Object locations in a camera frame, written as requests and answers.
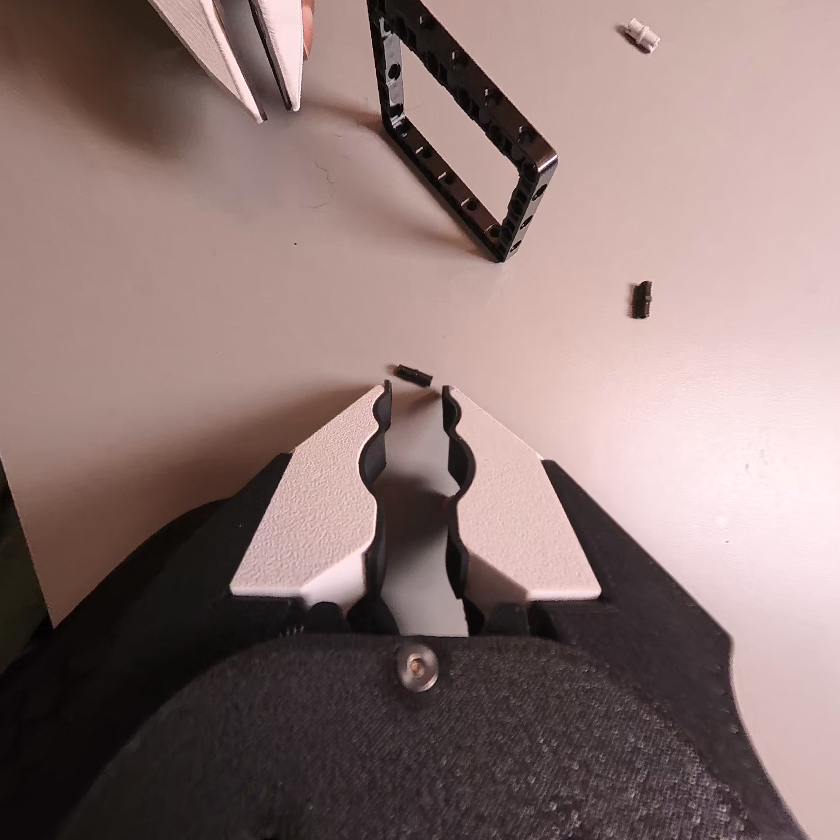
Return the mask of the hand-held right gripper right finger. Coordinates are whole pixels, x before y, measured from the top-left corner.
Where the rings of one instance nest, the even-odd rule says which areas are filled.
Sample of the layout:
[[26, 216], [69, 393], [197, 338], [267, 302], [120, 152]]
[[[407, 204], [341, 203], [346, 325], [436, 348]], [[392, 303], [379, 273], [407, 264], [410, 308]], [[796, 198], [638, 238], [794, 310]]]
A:
[[442, 391], [448, 581], [468, 621], [502, 606], [589, 602], [602, 594], [540, 454], [452, 385]]

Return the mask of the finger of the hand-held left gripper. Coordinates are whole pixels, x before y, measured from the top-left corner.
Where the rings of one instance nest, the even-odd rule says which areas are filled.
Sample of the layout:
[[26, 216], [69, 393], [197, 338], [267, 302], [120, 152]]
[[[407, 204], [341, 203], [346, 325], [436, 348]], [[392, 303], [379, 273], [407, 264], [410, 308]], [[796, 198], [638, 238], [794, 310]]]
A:
[[257, 123], [266, 120], [234, 53], [213, 1], [150, 1], [205, 72], [230, 92]]
[[303, 17], [300, 1], [250, 1], [259, 37], [285, 108], [301, 105]]

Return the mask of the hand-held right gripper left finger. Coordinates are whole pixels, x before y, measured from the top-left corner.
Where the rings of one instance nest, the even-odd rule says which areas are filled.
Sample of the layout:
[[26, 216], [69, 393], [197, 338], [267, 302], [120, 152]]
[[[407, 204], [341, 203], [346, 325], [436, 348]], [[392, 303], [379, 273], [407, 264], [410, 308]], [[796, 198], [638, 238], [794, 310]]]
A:
[[392, 384], [371, 388], [295, 447], [229, 589], [250, 598], [322, 602], [348, 613], [380, 594]]

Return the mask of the black lego frame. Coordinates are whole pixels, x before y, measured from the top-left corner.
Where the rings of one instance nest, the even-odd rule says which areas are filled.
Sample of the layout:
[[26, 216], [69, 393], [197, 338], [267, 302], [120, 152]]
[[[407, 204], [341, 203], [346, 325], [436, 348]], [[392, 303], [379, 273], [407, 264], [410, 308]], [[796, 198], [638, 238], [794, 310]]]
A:
[[[419, 1], [368, 1], [374, 70], [387, 136], [406, 163], [448, 205], [494, 261], [519, 252], [558, 164], [551, 144]], [[516, 168], [518, 183], [502, 220], [468, 188], [406, 115], [403, 48], [449, 94]]]

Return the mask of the grey lego pin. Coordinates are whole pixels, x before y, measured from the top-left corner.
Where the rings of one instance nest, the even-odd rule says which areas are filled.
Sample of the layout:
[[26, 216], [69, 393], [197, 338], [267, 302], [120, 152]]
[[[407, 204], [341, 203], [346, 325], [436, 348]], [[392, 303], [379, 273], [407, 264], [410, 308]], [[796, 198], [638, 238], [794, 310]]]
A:
[[619, 24], [617, 31], [628, 43], [647, 55], [652, 54], [660, 43], [660, 36], [637, 18]]

